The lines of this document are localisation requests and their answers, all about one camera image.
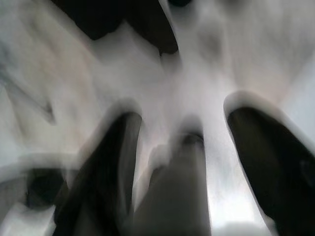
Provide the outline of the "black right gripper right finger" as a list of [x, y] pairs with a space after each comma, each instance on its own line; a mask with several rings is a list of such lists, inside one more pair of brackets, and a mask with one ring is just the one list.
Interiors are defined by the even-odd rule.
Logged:
[[315, 234], [315, 156], [268, 114], [241, 107], [228, 115], [240, 163], [263, 213], [280, 236]]

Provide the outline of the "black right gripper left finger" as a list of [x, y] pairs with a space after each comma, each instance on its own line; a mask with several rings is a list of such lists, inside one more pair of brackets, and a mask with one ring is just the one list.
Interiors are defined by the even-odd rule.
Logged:
[[55, 217], [56, 236], [122, 236], [132, 210], [141, 116], [117, 115], [82, 165]]

